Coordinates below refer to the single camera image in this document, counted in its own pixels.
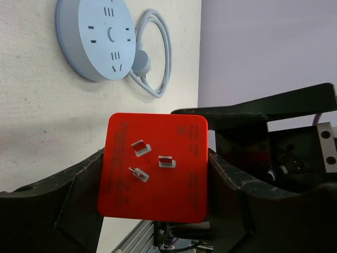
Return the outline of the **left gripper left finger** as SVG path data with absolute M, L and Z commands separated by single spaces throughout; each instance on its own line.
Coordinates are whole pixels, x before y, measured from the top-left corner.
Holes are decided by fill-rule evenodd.
M 1 252 L 96 252 L 103 150 L 43 180 L 1 192 Z

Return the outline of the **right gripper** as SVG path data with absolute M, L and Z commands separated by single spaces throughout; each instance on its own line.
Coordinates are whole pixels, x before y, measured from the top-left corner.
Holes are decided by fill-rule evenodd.
M 278 188 L 304 192 L 336 183 L 336 173 L 325 171 L 318 123 L 273 132 L 265 123 L 331 111 L 336 111 L 334 85 L 323 83 L 236 105 L 171 113 L 204 117 L 216 131 L 216 152 L 231 165 Z

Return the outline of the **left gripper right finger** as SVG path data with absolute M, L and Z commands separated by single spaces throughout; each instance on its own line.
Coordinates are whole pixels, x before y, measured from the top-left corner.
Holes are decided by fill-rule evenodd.
M 209 151 L 215 252 L 336 252 L 336 184 L 289 192 Z

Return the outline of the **red cube socket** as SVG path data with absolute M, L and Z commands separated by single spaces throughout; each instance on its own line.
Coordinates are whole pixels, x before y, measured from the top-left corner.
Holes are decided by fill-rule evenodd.
M 200 223 L 207 216 L 208 125 L 186 114 L 115 113 L 97 209 L 105 217 Z

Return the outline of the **blue round power socket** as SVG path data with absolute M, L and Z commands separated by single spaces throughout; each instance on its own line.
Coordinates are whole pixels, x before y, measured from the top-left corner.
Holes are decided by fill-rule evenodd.
M 135 58 L 134 23 L 122 0 L 61 0 L 56 31 L 62 51 L 83 78 L 121 80 Z

